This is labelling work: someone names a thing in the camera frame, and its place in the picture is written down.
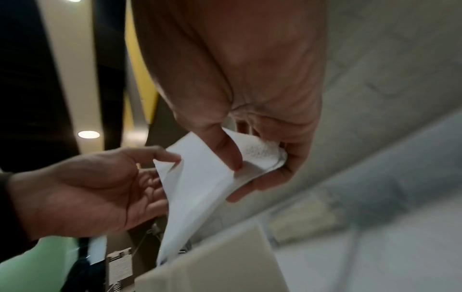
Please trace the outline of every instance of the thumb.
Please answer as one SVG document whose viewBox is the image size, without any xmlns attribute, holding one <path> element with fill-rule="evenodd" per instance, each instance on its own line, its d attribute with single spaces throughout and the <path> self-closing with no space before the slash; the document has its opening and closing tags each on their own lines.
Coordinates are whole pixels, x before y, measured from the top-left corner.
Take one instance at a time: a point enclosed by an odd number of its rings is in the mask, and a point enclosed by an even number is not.
<svg viewBox="0 0 462 292">
<path fill-rule="evenodd" d="M 231 170 L 242 167 L 241 151 L 220 124 L 194 131 Z"/>
</svg>

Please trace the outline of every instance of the sticker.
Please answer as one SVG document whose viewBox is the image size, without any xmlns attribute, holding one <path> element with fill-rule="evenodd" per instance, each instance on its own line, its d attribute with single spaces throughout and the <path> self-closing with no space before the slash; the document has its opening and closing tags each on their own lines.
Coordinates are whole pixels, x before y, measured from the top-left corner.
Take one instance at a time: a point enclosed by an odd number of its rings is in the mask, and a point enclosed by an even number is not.
<svg viewBox="0 0 462 292">
<path fill-rule="evenodd" d="M 109 285 L 114 285 L 123 279 L 133 276 L 131 248 L 108 254 Z"/>
</svg>

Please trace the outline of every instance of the dark sleeve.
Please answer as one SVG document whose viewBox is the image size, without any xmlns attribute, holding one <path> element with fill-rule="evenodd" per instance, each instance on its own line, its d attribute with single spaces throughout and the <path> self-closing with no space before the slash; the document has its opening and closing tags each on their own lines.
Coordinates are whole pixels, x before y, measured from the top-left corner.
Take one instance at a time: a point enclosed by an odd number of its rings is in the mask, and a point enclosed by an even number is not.
<svg viewBox="0 0 462 292">
<path fill-rule="evenodd" d="M 0 263 L 33 248 L 37 241 L 30 241 L 16 216 L 7 189 L 11 173 L 0 173 Z"/>
</svg>

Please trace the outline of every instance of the wrist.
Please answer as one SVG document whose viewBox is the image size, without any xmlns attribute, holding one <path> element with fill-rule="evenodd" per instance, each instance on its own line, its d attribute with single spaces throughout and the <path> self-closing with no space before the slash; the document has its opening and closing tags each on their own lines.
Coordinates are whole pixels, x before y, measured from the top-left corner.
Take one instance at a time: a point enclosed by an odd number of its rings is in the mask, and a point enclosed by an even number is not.
<svg viewBox="0 0 462 292">
<path fill-rule="evenodd" d="M 13 174 L 8 181 L 7 190 L 13 203 L 16 215 L 24 232 L 31 241 L 52 234 L 43 213 L 50 188 L 48 180 L 42 174 L 44 170 L 36 170 Z"/>
</svg>

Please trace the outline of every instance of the ceiling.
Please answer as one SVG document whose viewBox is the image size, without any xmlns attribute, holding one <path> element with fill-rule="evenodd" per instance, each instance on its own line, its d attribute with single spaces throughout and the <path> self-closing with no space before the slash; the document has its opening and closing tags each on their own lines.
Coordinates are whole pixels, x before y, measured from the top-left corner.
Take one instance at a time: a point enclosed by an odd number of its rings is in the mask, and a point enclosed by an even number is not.
<svg viewBox="0 0 462 292">
<path fill-rule="evenodd" d="M 120 146 L 124 25 L 124 0 L 0 3 L 4 171 Z M 102 135 L 85 140 L 81 130 Z"/>
</svg>

